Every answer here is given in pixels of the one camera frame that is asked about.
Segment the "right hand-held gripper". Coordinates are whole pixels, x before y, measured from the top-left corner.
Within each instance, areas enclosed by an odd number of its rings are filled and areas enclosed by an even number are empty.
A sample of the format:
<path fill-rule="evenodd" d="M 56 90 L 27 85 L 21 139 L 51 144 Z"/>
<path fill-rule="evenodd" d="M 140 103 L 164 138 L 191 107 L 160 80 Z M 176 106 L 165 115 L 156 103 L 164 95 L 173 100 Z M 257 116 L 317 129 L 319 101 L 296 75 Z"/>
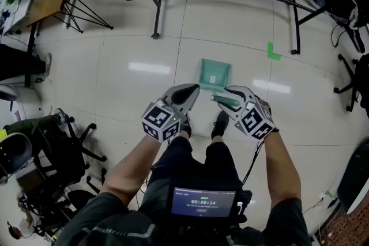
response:
<path fill-rule="evenodd" d="M 224 88 L 228 93 L 239 96 L 246 101 L 246 106 L 232 107 L 224 102 L 218 106 L 232 119 L 237 120 L 234 126 L 247 137 L 261 141 L 275 128 L 268 110 L 258 101 L 251 89 L 245 86 L 231 85 Z"/>

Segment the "person's right hand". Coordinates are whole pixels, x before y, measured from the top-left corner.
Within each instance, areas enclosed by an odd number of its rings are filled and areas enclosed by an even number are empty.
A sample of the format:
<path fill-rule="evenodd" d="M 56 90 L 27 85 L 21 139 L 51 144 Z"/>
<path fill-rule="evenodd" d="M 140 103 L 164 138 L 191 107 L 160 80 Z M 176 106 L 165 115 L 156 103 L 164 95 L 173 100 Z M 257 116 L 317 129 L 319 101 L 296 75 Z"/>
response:
<path fill-rule="evenodd" d="M 260 97 L 258 97 L 257 96 L 257 99 L 258 99 L 258 101 L 259 101 L 259 103 L 265 108 L 265 109 L 267 109 L 268 110 L 268 114 L 269 114 L 269 117 L 270 117 L 270 119 L 271 120 L 273 120 L 272 119 L 272 110 L 271 110 L 271 107 L 270 107 L 270 105 L 269 105 L 269 103 L 267 102 L 267 101 L 264 101 L 263 99 L 261 99 Z M 275 127 L 273 130 L 272 130 L 272 132 L 273 133 L 278 133 L 280 130 L 277 128 L 277 127 Z"/>

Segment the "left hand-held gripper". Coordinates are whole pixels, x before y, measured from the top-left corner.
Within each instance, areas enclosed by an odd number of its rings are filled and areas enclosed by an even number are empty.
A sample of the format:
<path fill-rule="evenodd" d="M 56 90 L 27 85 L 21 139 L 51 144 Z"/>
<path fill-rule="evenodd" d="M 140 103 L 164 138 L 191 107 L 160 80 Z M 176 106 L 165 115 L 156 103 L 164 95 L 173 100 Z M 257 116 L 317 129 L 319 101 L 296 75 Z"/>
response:
<path fill-rule="evenodd" d="M 151 102 L 141 116 L 145 134 L 158 142 L 176 135 L 199 93 L 198 84 L 181 84 L 169 88 L 155 102 Z"/>

